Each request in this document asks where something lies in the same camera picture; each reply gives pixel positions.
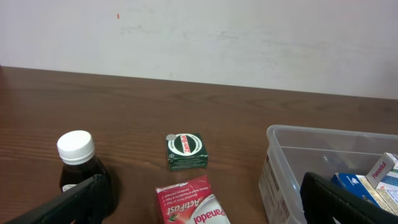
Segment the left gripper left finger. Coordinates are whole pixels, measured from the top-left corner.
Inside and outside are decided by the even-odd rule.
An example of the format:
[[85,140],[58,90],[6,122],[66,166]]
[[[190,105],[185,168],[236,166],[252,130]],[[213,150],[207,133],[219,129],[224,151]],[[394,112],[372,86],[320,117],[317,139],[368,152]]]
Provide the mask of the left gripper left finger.
[[101,223],[106,218],[106,177],[96,174],[8,224]]

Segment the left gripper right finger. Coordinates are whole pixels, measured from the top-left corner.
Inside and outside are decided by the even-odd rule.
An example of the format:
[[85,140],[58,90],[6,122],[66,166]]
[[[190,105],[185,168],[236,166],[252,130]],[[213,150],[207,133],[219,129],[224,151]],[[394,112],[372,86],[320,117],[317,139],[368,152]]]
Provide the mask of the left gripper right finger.
[[395,222],[394,214],[355,196],[314,172],[304,175],[300,196],[308,224]]

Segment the blue cooling patch box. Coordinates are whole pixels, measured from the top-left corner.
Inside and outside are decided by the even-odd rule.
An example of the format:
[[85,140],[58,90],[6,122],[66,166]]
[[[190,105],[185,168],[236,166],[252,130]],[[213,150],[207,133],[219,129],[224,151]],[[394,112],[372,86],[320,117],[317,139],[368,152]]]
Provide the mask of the blue cooling patch box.
[[374,189],[364,175],[335,173],[331,181],[355,196],[397,215],[397,191]]

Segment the white Panadol tube box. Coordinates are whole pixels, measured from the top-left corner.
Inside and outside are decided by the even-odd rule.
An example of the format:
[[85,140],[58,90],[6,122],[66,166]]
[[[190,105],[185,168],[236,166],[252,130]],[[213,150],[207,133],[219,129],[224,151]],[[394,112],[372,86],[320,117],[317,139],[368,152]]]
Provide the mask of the white Panadol tube box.
[[366,178],[374,189],[397,191],[397,155],[385,152]]

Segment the red Panadol ActiFast box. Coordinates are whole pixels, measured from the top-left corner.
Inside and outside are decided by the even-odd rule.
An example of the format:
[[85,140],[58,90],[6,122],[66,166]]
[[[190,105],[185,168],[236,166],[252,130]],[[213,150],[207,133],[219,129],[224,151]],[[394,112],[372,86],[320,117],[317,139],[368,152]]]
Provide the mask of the red Panadol ActiFast box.
[[230,224],[205,175],[155,192],[164,224]]

